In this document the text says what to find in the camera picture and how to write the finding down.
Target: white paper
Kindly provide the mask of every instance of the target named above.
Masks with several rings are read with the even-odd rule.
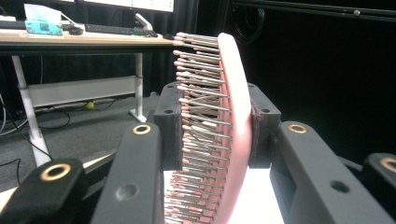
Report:
[[[50,7],[33,4],[24,4],[26,19],[28,21],[55,21],[62,19],[62,12]]]

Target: brass ring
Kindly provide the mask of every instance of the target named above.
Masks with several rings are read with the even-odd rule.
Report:
[[[393,158],[384,158],[384,159],[381,160],[381,164],[382,164],[385,168],[387,168],[388,170],[390,170],[390,171],[396,173],[396,168],[395,168],[394,166],[390,165],[391,162],[396,163],[396,160],[393,159]]]
[[[58,169],[58,168],[63,169],[59,174],[56,174],[56,175],[51,175],[51,174],[50,174],[51,171],[53,171],[53,170],[55,170],[55,169]],[[72,168],[70,167],[69,164],[66,164],[66,163],[56,164],[56,165],[53,165],[53,166],[50,166],[49,168],[47,168],[47,169],[41,174],[40,177],[41,177],[41,179],[44,180],[44,181],[53,181],[53,180],[57,180],[57,179],[60,179],[60,178],[64,177],[65,175],[67,175],[67,174],[70,172],[71,169],[72,169]]]
[[[291,124],[289,125],[289,130],[291,130],[294,133],[306,133],[307,129],[299,124]]]
[[[149,133],[149,131],[151,131],[151,128],[148,125],[139,125],[134,127],[132,130],[132,132],[135,134],[145,134]]]

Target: round hole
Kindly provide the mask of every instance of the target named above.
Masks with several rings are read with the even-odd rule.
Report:
[[[334,181],[330,182],[330,186],[332,186],[333,189],[337,190],[340,193],[349,193],[350,192],[349,187],[341,181],[334,180]]]
[[[150,130],[151,128],[148,125],[139,125],[134,127],[132,132],[135,134],[145,134],[145,133],[149,133]]]
[[[291,130],[294,133],[306,133],[307,132],[307,129],[304,126],[298,125],[298,124],[289,125],[289,130]]]
[[[71,170],[69,164],[56,164],[52,165],[41,173],[40,178],[44,181],[53,181],[60,179],[67,175]]]
[[[137,193],[138,188],[136,185],[128,184],[120,187],[116,192],[117,200],[121,201],[130,201]]]
[[[381,160],[381,164],[388,170],[396,173],[396,160],[393,158],[384,158]]]

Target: blue box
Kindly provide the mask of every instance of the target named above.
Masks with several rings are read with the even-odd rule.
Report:
[[[25,21],[28,34],[35,35],[63,35],[61,22]]]

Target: monitor screen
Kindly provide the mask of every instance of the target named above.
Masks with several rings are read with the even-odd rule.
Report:
[[[174,0],[79,0],[83,3],[173,12]]]

